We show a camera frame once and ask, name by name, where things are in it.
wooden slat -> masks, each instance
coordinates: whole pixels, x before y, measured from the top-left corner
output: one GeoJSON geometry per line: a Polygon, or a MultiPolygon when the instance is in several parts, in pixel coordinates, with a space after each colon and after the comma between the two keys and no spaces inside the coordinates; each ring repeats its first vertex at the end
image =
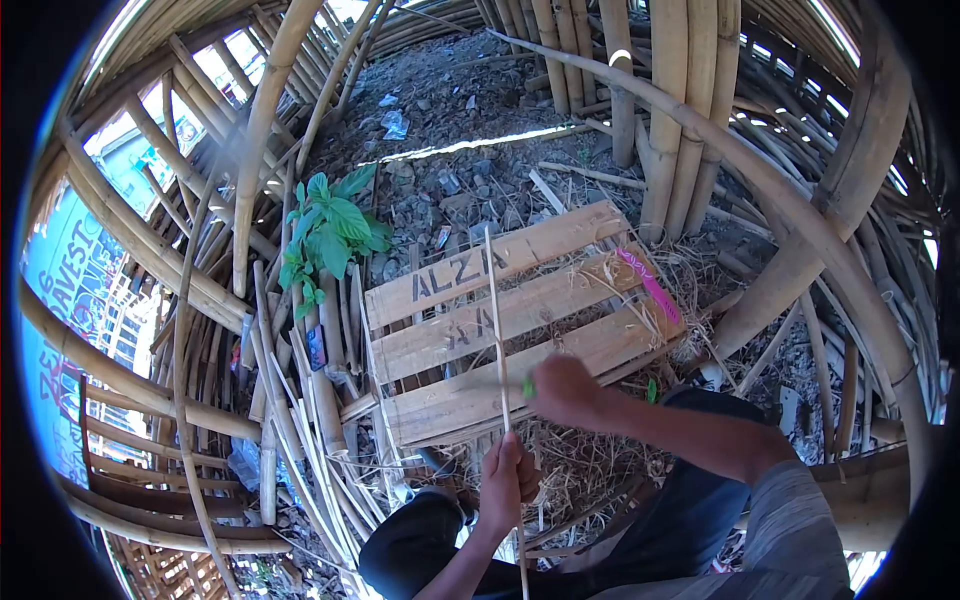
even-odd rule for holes
{"type": "MultiPolygon", "coordinates": [[[[90,464],[95,469],[101,469],[115,475],[123,475],[137,481],[150,481],[153,483],[165,483],[171,486],[186,488],[186,477],[184,475],[174,475],[171,473],[161,473],[160,471],[147,468],[134,467],[125,463],[119,463],[103,456],[93,454],[90,456],[90,464]]],[[[200,487],[202,490],[239,490],[239,481],[229,481],[227,479],[201,479],[200,487]]]]}
{"type": "MultiPolygon", "coordinates": [[[[648,298],[642,304],[656,321],[663,340],[671,340],[684,331],[683,323],[670,322],[653,300],[648,298]]],[[[580,357],[590,373],[598,375],[656,349],[652,342],[651,332],[624,306],[557,340],[508,356],[508,380],[520,381],[530,369],[554,351],[580,357]]],[[[500,414],[496,368],[495,363],[490,363],[413,392],[384,398],[384,408],[396,445],[416,447],[427,438],[437,438],[447,432],[496,418],[500,414]]],[[[525,405],[523,396],[511,395],[511,411],[525,405]]]]}
{"type": "MultiPolygon", "coordinates": [[[[497,276],[516,275],[629,228],[627,219],[608,200],[547,219],[493,242],[497,276]]],[[[484,287],[488,284],[484,256],[482,247],[472,248],[369,290],[371,330],[484,287]]]]}
{"type": "MultiPolygon", "coordinates": [[[[656,272],[637,244],[628,249],[656,272]]],[[[617,291],[625,292],[642,283],[613,252],[598,254],[570,268],[527,281],[500,294],[504,339],[550,324],[613,296],[610,288],[594,279],[575,275],[578,270],[585,270],[606,280],[604,263],[607,261],[611,262],[612,284],[617,291]]],[[[380,383],[426,371],[492,346],[490,304],[490,298],[485,298],[374,340],[371,349],[380,383]]]]}

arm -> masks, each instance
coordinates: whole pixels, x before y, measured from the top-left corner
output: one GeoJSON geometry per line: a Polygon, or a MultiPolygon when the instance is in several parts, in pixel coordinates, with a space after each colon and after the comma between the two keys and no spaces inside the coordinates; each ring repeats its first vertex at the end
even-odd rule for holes
{"type": "Polygon", "coordinates": [[[770,467],[796,460],[793,447],[771,427],[748,420],[650,405],[601,388],[583,363],[554,355],[532,373],[534,412],[560,424],[641,440],[697,467],[753,485],[770,467]]]}
{"type": "Polygon", "coordinates": [[[481,471],[480,519],[464,547],[414,600],[472,598],[496,548],[520,523],[520,502],[532,502],[540,490],[534,457],[515,433],[493,445],[481,471]]]}

gray shirt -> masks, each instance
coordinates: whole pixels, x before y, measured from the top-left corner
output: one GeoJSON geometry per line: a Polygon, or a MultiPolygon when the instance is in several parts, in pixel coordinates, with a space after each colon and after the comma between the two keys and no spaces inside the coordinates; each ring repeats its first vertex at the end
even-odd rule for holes
{"type": "Polygon", "coordinates": [[[852,598],[830,508],[802,462],[780,463],[754,485],[743,564],[740,573],[621,586],[590,600],[852,598]]]}

hand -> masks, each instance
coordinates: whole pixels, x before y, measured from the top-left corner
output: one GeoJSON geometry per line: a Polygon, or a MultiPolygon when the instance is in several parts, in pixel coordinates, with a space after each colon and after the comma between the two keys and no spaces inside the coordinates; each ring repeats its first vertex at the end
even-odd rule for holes
{"type": "Polygon", "coordinates": [[[534,414],[567,427],[604,430],[603,388],[579,358],[551,354],[530,376],[537,393],[527,398],[527,406],[534,414]]]}
{"type": "Polygon", "coordinates": [[[533,454],[512,431],[487,452],[481,469],[477,527],[503,540],[520,521],[520,503],[537,497],[542,473],[534,468],[533,454]]]}

man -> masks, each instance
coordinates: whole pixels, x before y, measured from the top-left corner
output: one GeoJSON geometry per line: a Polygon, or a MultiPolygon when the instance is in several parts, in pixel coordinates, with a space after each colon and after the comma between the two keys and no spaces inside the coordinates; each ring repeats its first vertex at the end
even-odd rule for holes
{"type": "MultiPolygon", "coordinates": [[[[853,598],[829,507],[806,466],[762,412],[733,396],[682,386],[662,405],[601,388],[583,363],[554,355],[531,373],[534,413],[571,427],[643,441],[677,457],[650,511],[609,556],[579,572],[529,572],[531,598],[853,598]],[[707,575],[747,499],[740,573],[707,575]]],[[[463,548],[455,498],[422,492],[360,553],[360,573],[388,600],[520,598],[519,567],[494,561],[539,474],[508,433],[483,460],[480,517],[463,548]]]]}

